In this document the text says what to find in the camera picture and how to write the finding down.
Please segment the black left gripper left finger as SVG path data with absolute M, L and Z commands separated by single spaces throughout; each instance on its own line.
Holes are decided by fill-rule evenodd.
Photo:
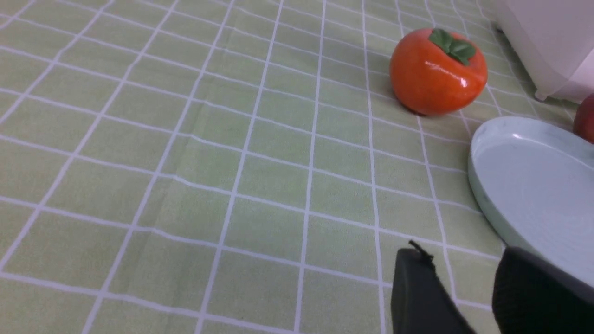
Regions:
M 433 255 L 413 240 L 395 258 L 391 315 L 395 334 L 474 334 L 437 275 Z

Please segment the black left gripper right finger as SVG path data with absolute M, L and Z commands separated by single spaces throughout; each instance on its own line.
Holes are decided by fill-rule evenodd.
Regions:
M 520 247 L 497 267 L 492 311 L 503 334 L 591 334 L 593 287 Z

